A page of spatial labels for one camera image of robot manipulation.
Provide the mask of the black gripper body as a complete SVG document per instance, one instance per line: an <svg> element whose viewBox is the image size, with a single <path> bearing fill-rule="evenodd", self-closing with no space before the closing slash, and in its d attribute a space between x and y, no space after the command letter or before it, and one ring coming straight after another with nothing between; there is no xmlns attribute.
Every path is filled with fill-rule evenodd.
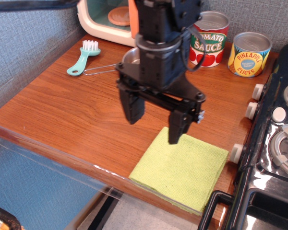
<svg viewBox="0 0 288 230"><path fill-rule="evenodd" d="M170 113L174 110L186 111L199 123L204 112L201 104L205 95L186 78L186 71L197 68L188 66L191 33L185 31L175 39L154 43L142 35L136 36L140 50L140 63L118 63L118 83L122 82L131 89L139 90L140 98L158 105Z"/></svg>

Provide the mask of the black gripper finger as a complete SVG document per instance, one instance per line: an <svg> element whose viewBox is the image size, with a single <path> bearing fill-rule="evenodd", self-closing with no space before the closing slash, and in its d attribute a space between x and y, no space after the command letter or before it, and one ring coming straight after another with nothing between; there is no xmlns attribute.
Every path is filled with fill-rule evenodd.
<svg viewBox="0 0 288 230"><path fill-rule="evenodd" d="M140 98L139 90L134 90L123 84L118 83L120 101L128 122L133 125L144 115L145 101Z"/></svg>
<svg viewBox="0 0 288 230"><path fill-rule="evenodd" d="M186 111L174 110L169 116L169 144L177 144L181 135L185 134L193 122L193 116Z"/></svg>

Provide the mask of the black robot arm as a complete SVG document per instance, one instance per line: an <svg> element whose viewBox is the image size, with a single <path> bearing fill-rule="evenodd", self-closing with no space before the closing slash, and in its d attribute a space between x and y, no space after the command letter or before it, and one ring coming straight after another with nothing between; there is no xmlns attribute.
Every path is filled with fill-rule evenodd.
<svg viewBox="0 0 288 230"><path fill-rule="evenodd" d="M205 95L186 78L190 40L198 31L199 0L137 0L139 32L136 46L138 64L118 63L117 87L129 123L144 114L145 102L170 111L168 141L177 144L192 122L203 118Z"/></svg>

